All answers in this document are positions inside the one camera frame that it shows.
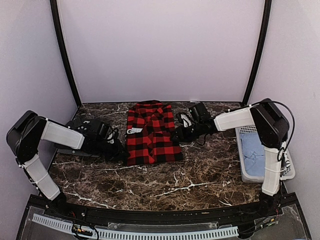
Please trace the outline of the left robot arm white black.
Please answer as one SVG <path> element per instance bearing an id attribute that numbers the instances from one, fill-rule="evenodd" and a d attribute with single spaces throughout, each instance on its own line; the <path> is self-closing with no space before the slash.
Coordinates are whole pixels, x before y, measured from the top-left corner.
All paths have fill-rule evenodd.
<path id="1" fill-rule="evenodd" d="M 32 110 L 26 111 L 6 135 L 7 145 L 30 183 L 51 203 L 51 210 L 60 218 L 71 213 L 66 196 L 54 182 L 39 154 L 42 142 L 55 145 L 69 155 L 103 157 L 107 162 L 122 161 L 129 153 L 119 140 L 119 130 L 99 118 L 77 117 L 61 124 Z"/>

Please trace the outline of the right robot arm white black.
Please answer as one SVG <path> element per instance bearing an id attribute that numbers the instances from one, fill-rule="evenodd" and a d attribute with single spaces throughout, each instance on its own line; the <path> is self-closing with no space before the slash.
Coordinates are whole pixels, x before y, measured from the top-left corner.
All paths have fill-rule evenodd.
<path id="1" fill-rule="evenodd" d="M 254 126 L 265 153 L 262 193 L 274 196 L 280 190 L 281 173 L 292 140 L 295 122 L 290 123 L 278 108 L 280 102 L 265 98 L 259 102 L 211 116 L 204 103 L 191 106 L 189 115 L 181 113 L 181 125 L 171 133 L 178 143 L 193 142 L 202 135 L 213 135 L 230 129 Z"/>

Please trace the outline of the red black plaid shirt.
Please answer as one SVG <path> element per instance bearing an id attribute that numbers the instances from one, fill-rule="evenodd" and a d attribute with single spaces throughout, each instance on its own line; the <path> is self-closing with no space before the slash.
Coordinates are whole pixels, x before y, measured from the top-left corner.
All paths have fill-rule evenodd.
<path id="1" fill-rule="evenodd" d="M 179 143 L 171 140 L 175 130 L 172 106 L 158 100 L 136 103 L 128 110 L 126 165 L 148 165 L 183 160 Z"/>

